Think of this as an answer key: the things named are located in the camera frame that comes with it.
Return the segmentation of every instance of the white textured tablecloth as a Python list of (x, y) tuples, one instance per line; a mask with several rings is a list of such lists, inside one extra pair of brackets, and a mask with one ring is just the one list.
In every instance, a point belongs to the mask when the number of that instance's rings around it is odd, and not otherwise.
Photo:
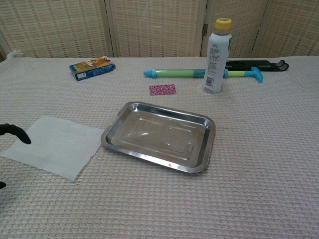
[[(106, 128), (128, 101), (212, 118), (208, 169), (186, 174), (100, 147), (75, 182), (0, 157), (0, 238), (319, 238), (319, 57), (286, 57), (264, 82), (148, 79), (150, 68), (204, 68), (205, 58), (113, 58), (116, 70), (77, 82), (83, 59), (0, 64), (0, 123), (28, 129), (49, 115)], [(149, 85), (177, 94), (150, 96)], [(16, 137), (0, 136), (0, 150)]]

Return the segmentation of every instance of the pink sparkly patch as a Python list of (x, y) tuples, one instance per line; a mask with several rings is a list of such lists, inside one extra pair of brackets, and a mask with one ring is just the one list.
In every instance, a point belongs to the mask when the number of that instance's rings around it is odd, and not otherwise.
[(176, 94), (176, 88), (174, 84), (150, 86), (151, 96), (174, 95), (174, 94)]

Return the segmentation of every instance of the metal tray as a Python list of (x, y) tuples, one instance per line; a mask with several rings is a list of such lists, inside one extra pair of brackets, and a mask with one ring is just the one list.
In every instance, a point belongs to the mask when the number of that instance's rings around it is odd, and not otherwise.
[(214, 136), (215, 123), (206, 116), (128, 102), (101, 142), (108, 149), (197, 173), (208, 166)]

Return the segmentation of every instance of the black tongs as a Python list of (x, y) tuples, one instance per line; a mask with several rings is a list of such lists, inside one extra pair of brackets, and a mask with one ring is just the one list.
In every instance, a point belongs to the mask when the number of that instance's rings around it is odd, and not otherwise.
[(289, 67), (284, 60), (277, 63), (270, 63), (266, 60), (236, 60), (227, 61), (225, 68), (229, 71), (250, 71), (253, 66), (260, 71), (286, 71)]
[[(17, 136), (23, 143), (31, 144), (31, 140), (29, 136), (26, 134), (26, 132), (22, 128), (18, 126), (15, 126), (13, 124), (8, 124), (8, 123), (0, 124), (0, 135), (4, 135), (5, 133), (13, 134)], [(0, 182), (0, 188), (4, 188), (4, 187), (5, 187), (5, 183)]]

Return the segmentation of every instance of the woven room divider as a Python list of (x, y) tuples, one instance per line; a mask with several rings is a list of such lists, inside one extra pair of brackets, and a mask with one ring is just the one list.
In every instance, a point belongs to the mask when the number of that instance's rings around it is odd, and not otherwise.
[(205, 0), (106, 0), (119, 57), (199, 56)]
[(270, 0), (256, 57), (319, 55), (319, 1)]
[(318, 0), (0, 0), (0, 54), (206, 56), (219, 17), (230, 57), (319, 55)]
[(208, 0), (207, 3), (208, 31), (203, 38), (201, 56), (207, 55), (208, 38), (215, 28), (216, 19), (227, 17), (232, 19), (230, 57), (251, 57), (267, 0)]
[(0, 31), (6, 54), (113, 56), (103, 0), (0, 0)]

